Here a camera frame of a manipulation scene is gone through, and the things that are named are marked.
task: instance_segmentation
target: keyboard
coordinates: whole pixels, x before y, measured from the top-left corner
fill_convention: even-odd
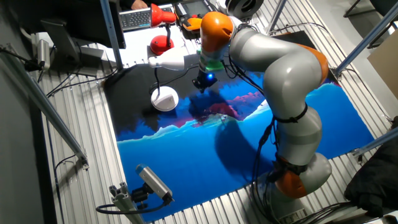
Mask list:
[[[173,12],[171,4],[159,7],[165,12]],[[120,12],[119,14],[123,32],[149,28],[150,7],[146,9]]]

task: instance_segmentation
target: painting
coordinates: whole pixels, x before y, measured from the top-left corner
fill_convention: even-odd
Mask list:
[[[197,62],[197,55],[185,58],[186,65]],[[161,83],[184,74],[165,69],[158,73]],[[143,214],[145,221],[164,218],[248,184],[259,139],[272,119],[266,99],[255,88],[224,72],[217,73],[218,81],[200,93],[192,84],[197,68],[168,84],[178,93],[177,107],[157,111],[149,94],[155,83],[153,74],[153,68],[137,65],[105,87],[129,190],[142,186],[135,169],[146,164],[173,192],[175,201]],[[247,75],[262,86],[261,73]],[[306,102],[321,117],[323,136],[317,152],[327,158],[373,140],[333,75],[309,93]],[[276,151],[272,141],[262,148],[260,174],[272,168]],[[144,203],[152,208],[162,201],[154,194]]]

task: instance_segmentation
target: lamp base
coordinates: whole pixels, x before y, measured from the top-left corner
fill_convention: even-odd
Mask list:
[[[162,55],[165,51],[174,47],[173,41],[170,39],[170,46],[167,46],[167,36],[158,35],[150,42],[150,50],[157,56]]]
[[[168,86],[160,87],[160,94],[158,94],[158,89],[152,93],[150,102],[159,111],[171,111],[178,104],[178,94],[177,92]]]

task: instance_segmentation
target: black bag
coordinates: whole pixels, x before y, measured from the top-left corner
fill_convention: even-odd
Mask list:
[[[394,118],[392,128],[398,126]],[[344,196],[371,217],[398,210],[398,138],[385,142],[348,184]]]

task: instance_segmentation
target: desk lamp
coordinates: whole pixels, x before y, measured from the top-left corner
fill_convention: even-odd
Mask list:
[[[171,111],[178,104],[177,92],[169,86],[160,86],[157,77],[157,68],[163,67],[170,70],[184,70],[184,56],[180,48],[172,48],[161,56],[148,58],[149,66],[155,68],[157,88],[152,93],[150,102],[159,111]]]
[[[172,12],[165,12],[155,4],[150,5],[150,28],[155,28],[166,23],[167,36],[158,35],[150,42],[150,49],[156,55],[161,55],[166,50],[174,47],[173,41],[170,39],[170,25],[176,21],[177,17]]]

